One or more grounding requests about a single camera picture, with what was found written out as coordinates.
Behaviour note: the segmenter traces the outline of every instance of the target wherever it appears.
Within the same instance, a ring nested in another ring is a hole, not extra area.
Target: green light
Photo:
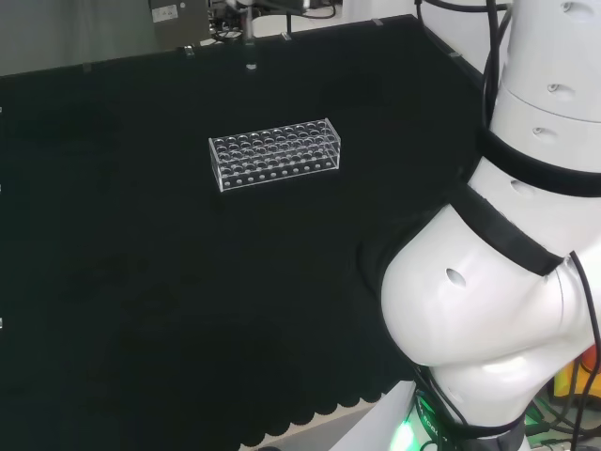
[[[413,444],[413,430],[408,421],[404,421],[401,426],[398,427],[394,433],[393,439],[391,440],[390,451],[407,451]]]

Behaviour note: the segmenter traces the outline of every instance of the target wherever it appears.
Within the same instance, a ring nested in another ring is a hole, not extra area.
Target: robotic arm
[[[529,160],[601,178],[601,1],[515,0],[513,14],[490,130]],[[382,308],[396,344],[431,368],[467,423],[501,427],[593,343],[568,255],[579,252],[601,314],[601,198],[532,186],[486,158],[469,186],[563,263],[545,276],[524,269],[449,205],[393,259]]]

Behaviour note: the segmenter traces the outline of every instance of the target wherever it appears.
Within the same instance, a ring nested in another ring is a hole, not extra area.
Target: cable
[[[539,418],[540,418],[542,421],[544,421],[544,419],[545,419],[545,416],[543,415],[543,413],[541,412],[541,410],[538,408],[538,406],[536,405],[536,403],[535,403],[534,401],[530,403],[530,406],[529,406],[529,408],[533,409],[533,410],[536,412],[536,414],[539,416]]]
[[[439,8],[443,8],[443,9],[448,9],[450,11],[456,11],[456,12],[488,12],[487,7],[468,7],[465,5],[456,5],[455,3],[449,3],[449,2],[444,2],[442,0],[424,0],[426,3],[429,3],[430,5],[434,6],[434,7],[439,7]],[[511,5],[508,4],[501,4],[501,5],[497,5],[497,11],[505,11],[507,9],[509,9]]]
[[[426,447],[427,447],[429,444],[436,444],[436,442],[434,442],[433,440],[430,440],[430,441],[428,441],[428,442],[424,443],[424,444],[422,445],[422,447],[420,448],[420,451],[424,451],[424,450],[425,450],[425,448],[426,448]]]
[[[544,399],[538,399],[545,409],[550,412],[553,416],[555,416],[555,420],[553,420],[549,425],[551,428],[555,428],[561,423],[565,423],[567,426],[573,428],[574,423],[566,418],[568,412],[570,412],[570,408],[572,407],[572,403],[574,402],[574,397],[576,395],[576,382],[578,379],[578,370],[580,368],[580,363],[582,362],[582,356],[579,356],[574,362],[574,369],[572,370],[572,380],[570,381],[570,391],[568,393],[567,399],[563,404],[562,411],[557,412],[553,409]]]
[[[488,108],[494,108],[495,99],[499,90],[499,16],[497,14],[496,0],[486,0],[488,9],[488,28],[490,34],[490,74],[486,83],[486,96]]]
[[[332,17],[336,17],[336,5],[335,5],[335,0],[331,0],[330,6],[332,9],[332,12],[329,16],[309,16],[307,14],[305,14],[302,11],[298,11],[296,9],[291,9],[291,8],[286,8],[286,7],[282,7],[280,5],[276,5],[274,3],[271,3],[270,0],[256,0],[256,4],[257,5],[261,5],[263,7],[266,8],[272,8],[272,9],[277,9],[279,11],[282,12],[286,12],[288,14],[292,14],[293,16],[300,16],[300,17],[304,17],[305,19],[331,19]]]
[[[505,33],[507,32],[507,28],[509,27],[509,23],[511,22],[512,19],[512,15],[513,15],[513,10],[511,8],[507,9],[507,12],[505,13],[505,16],[503,17],[503,20],[501,21],[501,25],[499,25],[499,33],[498,33],[498,38],[497,38],[497,42],[499,45],[499,48],[501,47],[503,38],[505,37]],[[491,58],[491,53],[488,54],[488,58],[486,59],[486,65],[485,65],[485,73],[483,75],[483,87],[482,87],[482,92],[483,92],[483,96],[482,96],[482,120],[483,123],[485,125],[486,128],[488,128],[488,126],[490,125],[490,120],[492,119],[492,112],[495,108],[495,99],[491,99],[489,98],[489,92],[488,92],[488,85],[491,83],[490,82],[490,58]]]
[[[576,421],[574,422],[574,432],[572,434],[572,442],[570,445],[570,449],[576,450],[580,433],[580,425],[582,423],[582,414],[584,414],[584,405],[586,404],[586,398],[591,392],[593,381],[599,372],[599,368],[601,367],[601,336],[599,336],[599,324],[597,323],[597,315],[594,311],[593,294],[591,293],[589,279],[586,276],[586,272],[584,271],[582,263],[580,262],[580,259],[578,258],[576,252],[570,253],[570,257],[574,262],[574,266],[576,266],[576,271],[578,272],[580,282],[582,283],[582,288],[584,289],[584,296],[586,298],[586,304],[589,307],[589,316],[591,317],[591,325],[593,326],[594,345],[597,351],[597,355],[594,358],[594,367],[591,371],[591,374],[589,375],[589,379],[586,381],[584,390],[582,391],[582,397],[580,398],[580,402],[578,404],[578,411],[576,413]]]
[[[436,389],[436,391],[439,393],[439,396],[442,398],[442,400],[444,402],[446,402],[446,404],[451,408],[451,410],[455,413],[455,415],[457,415],[457,418],[459,418],[459,420],[461,420],[461,423],[464,424],[464,425],[467,425],[468,422],[466,421],[465,416],[463,416],[461,414],[461,412],[459,411],[459,409],[457,407],[455,407],[455,405],[451,402],[451,399],[449,399],[444,394],[444,392],[440,388],[439,383],[436,382],[436,379],[434,379],[433,377],[431,377],[430,368],[428,368],[426,371],[428,372],[428,378],[430,379],[430,382],[432,383],[432,385],[434,386],[434,388]]]

